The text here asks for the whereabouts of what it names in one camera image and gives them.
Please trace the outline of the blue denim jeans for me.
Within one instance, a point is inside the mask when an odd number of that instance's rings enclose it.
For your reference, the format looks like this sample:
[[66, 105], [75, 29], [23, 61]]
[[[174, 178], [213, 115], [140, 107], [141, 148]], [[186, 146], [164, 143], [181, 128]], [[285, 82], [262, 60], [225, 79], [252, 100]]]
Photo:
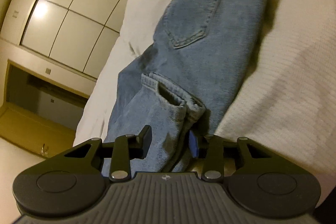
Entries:
[[259, 35], [266, 0], [171, 0], [153, 43], [118, 75], [106, 141], [152, 141], [132, 172], [182, 172], [190, 134], [213, 134], [238, 93]]

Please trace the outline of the white duvet on bed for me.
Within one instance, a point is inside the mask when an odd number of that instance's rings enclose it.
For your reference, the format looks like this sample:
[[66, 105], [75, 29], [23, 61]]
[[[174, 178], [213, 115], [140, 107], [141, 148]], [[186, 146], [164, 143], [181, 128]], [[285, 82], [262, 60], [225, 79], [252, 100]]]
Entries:
[[[152, 43], [171, 0], [128, 0], [120, 36], [76, 129], [104, 138], [117, 76]], [[335, 0], [268, 0], [249, 73], [216, 134], [251, 138], [314, 174], [324, 200], [335, 187]]]

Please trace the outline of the yellow wooden door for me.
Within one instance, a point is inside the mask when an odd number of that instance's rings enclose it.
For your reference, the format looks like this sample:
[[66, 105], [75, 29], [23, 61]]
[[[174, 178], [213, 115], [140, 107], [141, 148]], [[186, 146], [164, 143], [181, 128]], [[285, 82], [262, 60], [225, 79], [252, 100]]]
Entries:
[[1, 84], [3, 139], [43, 158], [73, 146], [87, 96], [11, 60]]

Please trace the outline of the white wardrobe with panels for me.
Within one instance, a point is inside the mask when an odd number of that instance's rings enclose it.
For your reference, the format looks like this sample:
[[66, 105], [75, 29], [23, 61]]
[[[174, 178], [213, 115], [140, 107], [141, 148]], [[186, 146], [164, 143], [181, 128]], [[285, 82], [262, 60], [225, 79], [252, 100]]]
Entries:
[[120, 34], [127, 0], [11, 0], [1, 37], [97, 78]]

